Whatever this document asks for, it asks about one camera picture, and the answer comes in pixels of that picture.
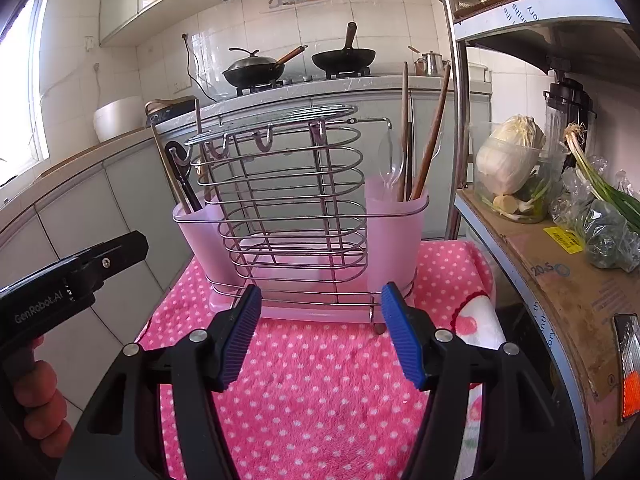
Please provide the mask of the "left hand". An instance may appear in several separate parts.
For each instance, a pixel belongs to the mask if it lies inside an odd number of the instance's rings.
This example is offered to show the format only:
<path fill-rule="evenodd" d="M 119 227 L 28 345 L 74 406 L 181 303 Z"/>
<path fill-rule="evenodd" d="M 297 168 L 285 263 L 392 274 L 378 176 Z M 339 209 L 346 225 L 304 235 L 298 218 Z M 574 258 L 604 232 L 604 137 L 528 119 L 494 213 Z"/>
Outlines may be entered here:
<path fill-rule="evenodd" d="M 51 458 L 61 458 L 73 429 L 66 420 L 67 405 L 58 390 L 58 376 L 46 361 L 38 360 L 34 368 L 13 383 L 17 402 L 27 408 L 24 427 L 39 442 L 40 450 Z"/>

